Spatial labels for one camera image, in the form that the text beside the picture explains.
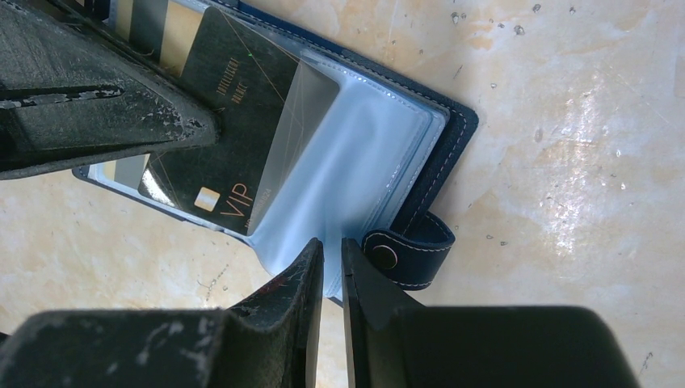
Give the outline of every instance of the strap closure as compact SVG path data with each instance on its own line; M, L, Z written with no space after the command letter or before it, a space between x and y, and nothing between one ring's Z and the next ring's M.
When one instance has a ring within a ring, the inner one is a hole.
M400 288L415 291L431 285L454 242L454 234L445 223L426 212L407 235L372 230L364 236L362 251L376 269Z

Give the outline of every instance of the beige marble surface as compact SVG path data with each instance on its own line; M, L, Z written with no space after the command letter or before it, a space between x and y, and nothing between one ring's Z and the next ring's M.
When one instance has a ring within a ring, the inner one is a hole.
M433 207L457 244L418 300L587 306L644 386L683 386L685 5L537 2L252 1L478 112ZM239 242L67 172L0 183L0 223L3 331L53 308L230 306L268 280ZM346 386L344 352L327 302L320 386Z

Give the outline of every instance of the snap button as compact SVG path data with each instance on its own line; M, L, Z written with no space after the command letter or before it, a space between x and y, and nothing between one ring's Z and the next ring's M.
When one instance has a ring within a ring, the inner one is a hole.
M397 266L397 253L387 245L379 245L373 248L371 261L378 268L393 269Z

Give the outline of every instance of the black plastic part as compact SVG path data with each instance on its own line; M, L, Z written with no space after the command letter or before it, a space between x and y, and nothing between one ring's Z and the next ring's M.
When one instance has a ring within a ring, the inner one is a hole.
M342 246L351 386L637 386L587 309L425 307Z
M216 116L71 0L0 0L0 179L208 146Z
M0 347L0 386L314 387L323 250L228 310L52 311Z

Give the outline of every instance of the card chip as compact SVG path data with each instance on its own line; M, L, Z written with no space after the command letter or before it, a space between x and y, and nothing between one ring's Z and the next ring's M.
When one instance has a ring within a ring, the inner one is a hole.
M208 212L214 211L216 203L219 201L221 194L210 190L208 188L201 188L200 193L198 193L195 199L195 206L200 209L207 210Z

